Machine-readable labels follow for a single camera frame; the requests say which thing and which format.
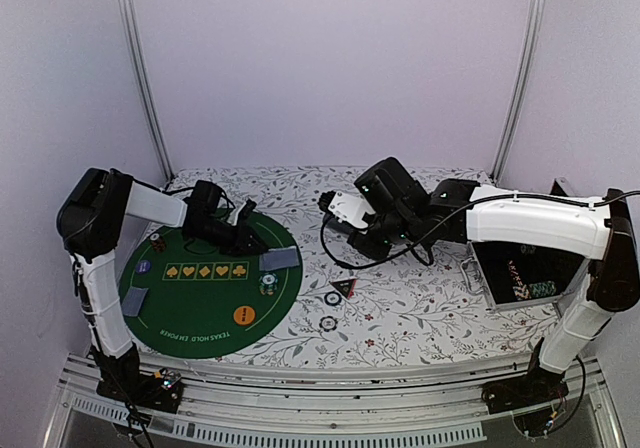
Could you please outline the dealt blue card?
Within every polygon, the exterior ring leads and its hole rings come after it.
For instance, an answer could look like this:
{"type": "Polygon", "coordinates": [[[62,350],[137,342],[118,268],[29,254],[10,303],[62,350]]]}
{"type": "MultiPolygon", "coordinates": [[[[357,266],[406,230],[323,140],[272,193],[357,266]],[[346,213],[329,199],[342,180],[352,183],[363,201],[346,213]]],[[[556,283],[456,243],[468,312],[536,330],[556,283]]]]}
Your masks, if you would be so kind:
{"type": "Polygon", "coordinates": [[[130,287],[121,302],[125,317],[138,317],[148,294],[148,288],[130,287]]]}
{"type": "Polygon", "coordinates": [[[298,249],[294,246],[270,249],[259,256],[259,269],[262,272],[295,268],[299,263],[298,249]]]}

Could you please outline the green white chip stack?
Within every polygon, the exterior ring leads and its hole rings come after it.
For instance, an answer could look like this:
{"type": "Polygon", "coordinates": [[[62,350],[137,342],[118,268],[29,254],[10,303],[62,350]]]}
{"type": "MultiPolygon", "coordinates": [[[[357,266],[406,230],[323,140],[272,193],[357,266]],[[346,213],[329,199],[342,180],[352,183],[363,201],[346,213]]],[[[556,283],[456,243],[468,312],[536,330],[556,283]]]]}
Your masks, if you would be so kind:
{"type": "Polygon", "coordinates": [[[274,273],[265,273],[260,277],[259,291],[262,295],[272,296],[278,289],[278,277],[274,273]]]}

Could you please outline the orange big blind button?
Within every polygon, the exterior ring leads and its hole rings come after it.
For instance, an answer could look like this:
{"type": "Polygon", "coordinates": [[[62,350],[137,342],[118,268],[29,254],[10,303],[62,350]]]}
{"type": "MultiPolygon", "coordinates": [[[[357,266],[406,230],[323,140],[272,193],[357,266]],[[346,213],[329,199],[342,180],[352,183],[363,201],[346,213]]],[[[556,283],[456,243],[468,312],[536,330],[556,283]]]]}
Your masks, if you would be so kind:
{"type": "Polygon", "coordinates": [[[256,319],[256,311],[253,307],[248,305],[240,306],[234,311],[233,319],[239,326],[249,326],[256,319]]]}

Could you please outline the red black chip stack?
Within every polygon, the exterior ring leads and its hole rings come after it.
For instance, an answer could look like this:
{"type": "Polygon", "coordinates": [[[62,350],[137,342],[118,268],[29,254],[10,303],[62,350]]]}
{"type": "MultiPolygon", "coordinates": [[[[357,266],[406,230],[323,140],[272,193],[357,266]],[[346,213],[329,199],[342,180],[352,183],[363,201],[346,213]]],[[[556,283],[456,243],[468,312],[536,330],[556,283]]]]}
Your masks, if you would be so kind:
{"type": "Polygon", "coordinates": [[[166,250],[166,242],[159,233],[153,233],[149,236],[151,248],[156,253],[162,253],[166,250]]]}

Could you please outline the black white poker chip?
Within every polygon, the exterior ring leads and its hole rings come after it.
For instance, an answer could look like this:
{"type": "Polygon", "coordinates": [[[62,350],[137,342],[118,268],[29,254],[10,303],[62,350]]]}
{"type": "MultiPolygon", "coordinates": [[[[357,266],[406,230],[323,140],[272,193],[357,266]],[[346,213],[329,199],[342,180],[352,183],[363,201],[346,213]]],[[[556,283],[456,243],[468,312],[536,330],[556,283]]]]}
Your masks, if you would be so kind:
{"type": "Polygon", "coordinates": [[[338,306],[342,302],[342,296],[337,292],[329,292],[324,295],[324,302],[328,306],[338,306]]]}

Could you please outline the purple small blind button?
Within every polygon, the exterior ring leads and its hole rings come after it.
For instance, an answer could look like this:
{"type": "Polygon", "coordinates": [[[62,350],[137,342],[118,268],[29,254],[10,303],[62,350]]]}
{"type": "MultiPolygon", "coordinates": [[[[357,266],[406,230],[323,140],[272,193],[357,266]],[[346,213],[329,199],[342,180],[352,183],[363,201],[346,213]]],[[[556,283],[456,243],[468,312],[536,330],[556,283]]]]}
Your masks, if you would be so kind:
{"type": "Polygon", "coordinates": [[[137,274],[146,274],[152,269],[152,263],[149,260],[140,260],[135,266],[137,274]]]}

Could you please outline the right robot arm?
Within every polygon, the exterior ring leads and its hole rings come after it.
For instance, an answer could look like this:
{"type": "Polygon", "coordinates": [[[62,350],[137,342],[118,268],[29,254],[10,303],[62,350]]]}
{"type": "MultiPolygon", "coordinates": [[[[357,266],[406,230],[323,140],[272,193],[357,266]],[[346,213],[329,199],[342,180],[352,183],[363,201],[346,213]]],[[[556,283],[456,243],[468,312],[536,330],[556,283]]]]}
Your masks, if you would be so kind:
{"type": "Polygon", "coordinates": [[[559,324],[535,346],[525,374],[488,383],[493,413],[567,393],[565,373],[611,318],[639,300],[636,240],[628,194],[572,198],[446,179],[426,191],[395,158],[366,170],[356,194],[329,205],[351,227],[349,244],[370,264],[439,241],[468,244],[489,286],[507,302],[578,293],[559,324]]]}

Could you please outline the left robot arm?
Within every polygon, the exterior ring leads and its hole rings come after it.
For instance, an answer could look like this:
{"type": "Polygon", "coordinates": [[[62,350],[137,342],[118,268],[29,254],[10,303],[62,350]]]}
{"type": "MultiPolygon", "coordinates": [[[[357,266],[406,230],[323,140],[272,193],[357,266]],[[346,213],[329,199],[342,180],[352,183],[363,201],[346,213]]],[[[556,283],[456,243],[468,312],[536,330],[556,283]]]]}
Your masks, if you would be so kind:
{"type": "Polygon", "coordinates": [[[223,190],[199,180],[186,199],[171,196],[116,169],[90,168],[58,212],[56,226],[70,256],[75,292],[91,333],[90,354],[100,370],[98,395],[138,407],[176,413],[181,376],[169,369],[140,370],[136,344],[126,326],[115,277],[115,249],[131,216],[178,228],[187,239],[206,241],[227,256],[257,256],[267,244],[249,226],[255,208],[246,201],[234,223],[215,214],[223,190]]]}

